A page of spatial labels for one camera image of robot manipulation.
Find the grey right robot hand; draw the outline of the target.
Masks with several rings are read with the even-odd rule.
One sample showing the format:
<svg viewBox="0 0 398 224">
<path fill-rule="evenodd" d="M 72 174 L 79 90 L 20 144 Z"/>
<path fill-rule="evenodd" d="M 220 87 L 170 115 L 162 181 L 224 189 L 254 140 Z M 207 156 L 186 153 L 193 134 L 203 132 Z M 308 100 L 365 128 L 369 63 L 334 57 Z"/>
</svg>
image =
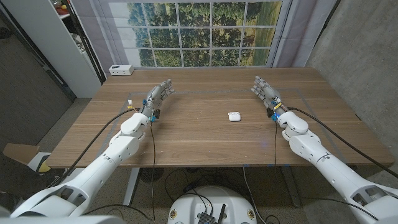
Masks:
<svg viewBox="0 0 398 224">
<path fill-rule="evenodd" d="M 267 116 L 272 120 L 277 121 L 283 113 L 288 112 L 280 98 L 280 93 L 261 77 L 255 76 L 251 91 L 263 102 Z"/>
</svg>

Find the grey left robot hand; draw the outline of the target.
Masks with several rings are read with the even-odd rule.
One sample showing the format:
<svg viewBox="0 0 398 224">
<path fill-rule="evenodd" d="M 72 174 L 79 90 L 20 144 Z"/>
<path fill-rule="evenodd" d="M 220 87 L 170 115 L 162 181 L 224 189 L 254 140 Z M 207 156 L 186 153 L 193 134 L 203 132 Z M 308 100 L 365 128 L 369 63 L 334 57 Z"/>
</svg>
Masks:
<svg viewBox="0 0 398 224">
<path fill-rule="evenodd" d="M 161 107 L 162 102 L 173 92 L 171 79 L 165 80 L 148 92 L 139 112 L 152 121 L 155 111 Z"/>
</svg>

